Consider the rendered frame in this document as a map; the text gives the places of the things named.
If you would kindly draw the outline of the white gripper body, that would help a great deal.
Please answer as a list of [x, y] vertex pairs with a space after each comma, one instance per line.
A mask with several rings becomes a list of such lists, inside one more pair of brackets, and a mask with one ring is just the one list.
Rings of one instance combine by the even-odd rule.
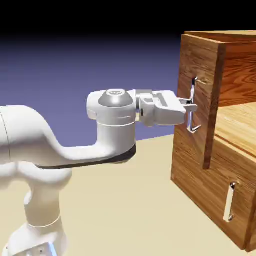
[[174, 126], [185, 122], [186, 110], [171, 90], [152, 91], [148, 126]]

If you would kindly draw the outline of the bent silver door handle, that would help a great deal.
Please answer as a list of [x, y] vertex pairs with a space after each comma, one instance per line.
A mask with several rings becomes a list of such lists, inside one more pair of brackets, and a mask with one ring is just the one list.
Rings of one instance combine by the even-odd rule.
[[[190, 97], [189, 97], [189, 103], [191, 105], [195, 104], [195, 90], [196, 90], [195, 87], [196, 87], [197, 82], [204, 84], [204, 82], [201, 82], [197, 76], [192, 78], [191, 88], [190, 88]], [[194, 112], [190, 111], [188, 114], [188, 119], [187, 119], [187, 130], [191, 134], [194, 134], [201, 127], [201, 125], [193, 126], [193, 116], [194, 116]]]

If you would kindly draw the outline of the tall wooden cabinet door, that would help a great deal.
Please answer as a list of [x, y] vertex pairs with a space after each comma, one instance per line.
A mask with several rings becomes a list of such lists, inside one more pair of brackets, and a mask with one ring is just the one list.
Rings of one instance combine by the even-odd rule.
[[188, 34], [181, 36], [177, 95], [189, 99], [192, 78], [198, 77], [201, 82], [196, 83], [194, 95], [198, 108], [193, 112], [192, 124], [201, 127], [190, 133], [189, 112], [185, 114], [185, 123], [174, 129], [173, 159], [181, 158], [182, 163], [205, 170], [211, 164], [225, 54], [224, 43]]

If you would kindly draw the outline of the wooden cabinet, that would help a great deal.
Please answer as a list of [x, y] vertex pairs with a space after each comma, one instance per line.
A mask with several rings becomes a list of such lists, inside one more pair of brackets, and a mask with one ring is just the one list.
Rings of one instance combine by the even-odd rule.
[[256, 251], [256, 30], [186, 31], [177, 94], [195, 87], [193, 131], [174, 129], [171, 180], [242, 250]]

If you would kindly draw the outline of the short wooden cabinet door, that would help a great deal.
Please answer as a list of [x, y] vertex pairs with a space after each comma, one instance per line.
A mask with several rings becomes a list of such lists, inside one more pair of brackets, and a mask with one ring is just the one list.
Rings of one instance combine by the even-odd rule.
[[[215, 137], [209, 169], [172, 157], [172, 181], [241, 249], [256, 250], [256, 157]], [[223, 220], [230, 182], [234, 219]]]

